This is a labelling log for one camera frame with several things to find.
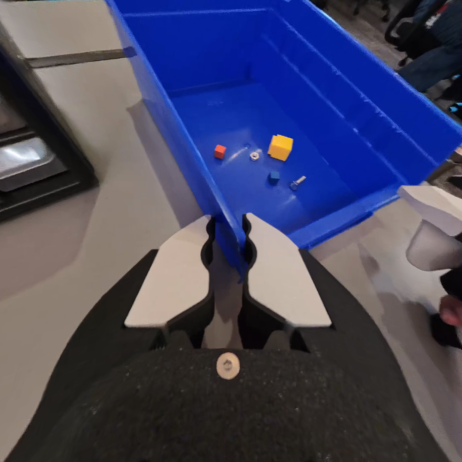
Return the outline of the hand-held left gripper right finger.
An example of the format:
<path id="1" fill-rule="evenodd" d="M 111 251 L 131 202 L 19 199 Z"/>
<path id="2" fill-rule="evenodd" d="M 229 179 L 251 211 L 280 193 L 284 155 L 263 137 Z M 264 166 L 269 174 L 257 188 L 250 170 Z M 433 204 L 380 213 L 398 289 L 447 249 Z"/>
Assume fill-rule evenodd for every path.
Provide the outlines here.
<path id="1" fill-rule="evenodd" d="M 249 301 L 289 327 L 331 327 L 332 320 L 298 246 L 251 212 L 243 215 L 243 229 Z"/>

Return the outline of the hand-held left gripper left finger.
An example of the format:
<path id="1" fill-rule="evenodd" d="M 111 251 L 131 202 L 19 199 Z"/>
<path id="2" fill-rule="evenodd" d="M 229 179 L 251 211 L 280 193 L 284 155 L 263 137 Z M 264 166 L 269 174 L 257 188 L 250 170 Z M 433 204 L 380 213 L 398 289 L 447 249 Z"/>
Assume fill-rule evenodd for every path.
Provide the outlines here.
<path id="1" fill-rule="evenodd" d="M 171 330 L 187 312 L 197 314 L 212 295 L 215 219 L 204 215 L 168 238 L 158 249 L 124 320 L 127 328 Z"/>

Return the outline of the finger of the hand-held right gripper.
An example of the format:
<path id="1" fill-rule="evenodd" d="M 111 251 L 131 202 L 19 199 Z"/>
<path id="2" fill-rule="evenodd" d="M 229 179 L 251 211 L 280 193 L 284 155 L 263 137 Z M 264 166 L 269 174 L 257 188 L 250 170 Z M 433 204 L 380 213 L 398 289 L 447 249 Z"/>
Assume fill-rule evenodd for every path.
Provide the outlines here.
<path id="1" fill-rule="evenodd" d="M 435 186 L 401 186 L 399 197 L 448 236 L 462 232 L 462 200 Z"/>

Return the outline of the yellow plastic block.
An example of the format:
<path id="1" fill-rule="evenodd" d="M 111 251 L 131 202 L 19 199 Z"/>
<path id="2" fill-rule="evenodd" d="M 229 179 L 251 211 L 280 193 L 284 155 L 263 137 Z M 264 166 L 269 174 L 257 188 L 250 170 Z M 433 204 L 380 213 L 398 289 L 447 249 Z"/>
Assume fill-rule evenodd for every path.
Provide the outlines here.
<path id="1" fill-rule="evenodd" d="M 292 152 L 293 139 L 283 135 L 273 135 L 268 148 L 268 155 L 285 162 Z"/>

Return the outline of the black drawer cabinet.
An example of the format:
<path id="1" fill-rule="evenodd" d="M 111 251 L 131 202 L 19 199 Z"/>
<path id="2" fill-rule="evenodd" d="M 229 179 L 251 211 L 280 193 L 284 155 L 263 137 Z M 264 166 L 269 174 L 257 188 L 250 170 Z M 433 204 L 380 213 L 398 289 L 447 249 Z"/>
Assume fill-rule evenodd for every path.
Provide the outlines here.
<path id="1" fill-rule="evenodd" d="M 3 25 L 0 39 L 0 95 L 19 110 L 67 168 L 59 175 L 0 193 L 0 220 L 4 222 L 93 188 L 98 181 L 93 166 Z"/>

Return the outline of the blue plastic bin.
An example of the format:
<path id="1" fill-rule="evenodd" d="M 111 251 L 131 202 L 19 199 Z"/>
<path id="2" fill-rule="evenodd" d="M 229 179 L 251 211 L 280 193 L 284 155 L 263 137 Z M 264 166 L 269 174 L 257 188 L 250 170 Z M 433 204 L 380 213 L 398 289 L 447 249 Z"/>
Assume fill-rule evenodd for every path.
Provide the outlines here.
<path id="1" fill-rule="evenodd" d="M 107 5 L 142 100 L 241 276 L 244 214 L 309 250 L 461 145 L 459 124 L 308 1 Z M 273 135 L 293 139 L 285 162 L 268 155 Z"/>

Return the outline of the set of clear cabinet drawers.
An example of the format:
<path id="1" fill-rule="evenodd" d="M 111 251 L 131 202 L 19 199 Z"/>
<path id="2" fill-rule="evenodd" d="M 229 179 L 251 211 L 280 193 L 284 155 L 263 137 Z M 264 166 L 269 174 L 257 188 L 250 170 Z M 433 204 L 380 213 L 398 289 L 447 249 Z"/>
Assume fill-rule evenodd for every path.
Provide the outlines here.
<path id="1" fill-rule="evenodd" d="M 9 193 L 67 171 L 20 115 L 0 96 L 0 191 Z"/>

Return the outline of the person's right hand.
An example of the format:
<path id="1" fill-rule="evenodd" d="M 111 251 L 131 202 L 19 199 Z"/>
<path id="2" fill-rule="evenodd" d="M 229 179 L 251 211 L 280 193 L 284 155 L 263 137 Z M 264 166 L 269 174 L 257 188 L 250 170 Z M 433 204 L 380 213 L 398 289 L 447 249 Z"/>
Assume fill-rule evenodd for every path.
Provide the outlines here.
<path id="1" fill-rule="evenodd" d="M 441 298 L 439 314 L 443 322 L 448 325 L 462 327 L 462 301 L 456 297 L 446 295 Z"/>

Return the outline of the black office chair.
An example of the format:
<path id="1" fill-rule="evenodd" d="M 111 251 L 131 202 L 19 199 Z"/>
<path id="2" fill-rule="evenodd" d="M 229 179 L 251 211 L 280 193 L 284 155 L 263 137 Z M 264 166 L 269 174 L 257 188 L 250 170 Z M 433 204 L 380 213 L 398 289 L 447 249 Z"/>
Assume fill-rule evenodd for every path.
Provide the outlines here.
<path id="1" fill-rule="evenodd" d="M 398 62 L 398 69 L 428 51 L 426 28 L 420 21 L 415 22 L 413 14 L 408 11 L 396 15 L 386 29 L 384 38 L 404 54 Z"/>

